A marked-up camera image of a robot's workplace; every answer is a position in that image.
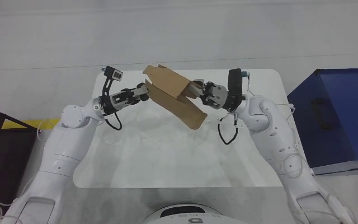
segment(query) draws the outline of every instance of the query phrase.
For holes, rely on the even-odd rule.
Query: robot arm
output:
[[[224,86],[203,80],[190,86],[204,105],[223,108],[241,119],[261,156],[277,173],[288,197],[288,207],[299,224],[353,224],[353,214],[315,180],[305,159],[300,155],[294,130],[274,102],[262,96],[242,95],[242,77],[249,74],[230,70],[228,91]]]
[[[46,141],[40,169],[28,190],[12,203],[1,224],[59,223],[65,185],[86,156],[98,123],[107,115],[149,98],[143,83],[109,95],[112,81],[120,81],[122,75],[107,67],[102,96],[84,107],[69,105],[62,111],[60,122]]]

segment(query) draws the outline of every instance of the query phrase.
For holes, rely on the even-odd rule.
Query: gray floor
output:
[[[357,11],[356,1],[339,0],[0,0],[0,111],[22,120],[60,117],[66,105],[90,99],[102,65],[272,68],[288,94],[316,68],[357,67]],[[41,145],[24,181],[40,154]],[[320,180],[358,214],[355,176]],[[279,187],[78,189],[72,183],[62,223],[138,223],[178,202],[205,203],[252,224],[293,223]]]

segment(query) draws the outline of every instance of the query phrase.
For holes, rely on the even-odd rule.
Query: dark blue container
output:
[[[307,162],[316,174],[358,170],[358,69],[318,69],[289,94]]]

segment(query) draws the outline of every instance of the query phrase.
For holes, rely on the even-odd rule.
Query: cardboard box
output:
[[[189,128],[198,129],[208,116],[202,112],[187,97],[195,99],[190,92],[189,85],[200,87],[180,74],[162,65],[158,67],[147,66],[143,71],[152,84],[145,80],[148,96],[157,104],[164,107],[182,120]]]

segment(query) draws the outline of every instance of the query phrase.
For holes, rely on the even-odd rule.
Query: white table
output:
[[[287,104],[280,75],[271,69],[248,69],[250,89],[277,104]],[[176,71],[190,80],[204,78],[227,84],[228,70]],[[113,82],[111,94],[135,87],[147,78],[142,71],[125,71],[121,82]],[[101,95],[103,73],[96,80],[93,97]],[[243,81],[246,92],[247,79]],[[118,112],[123,124],[115,131],[100,125],[87,156],[76,168],[73,181],[79,188],[195,188],[231,186],[281,186],[276,174],[260,156],[247,128],[240,122],[237,139],[225,146],[217,132],[225,110],[194,103],[208,117],[198,130],[191,130],[173,114],[148,100]],[[288,106],[279,106],[288,116]],[[289,123],[295,128],[293,118]],[[232,118],[222,132],[234,134]]]

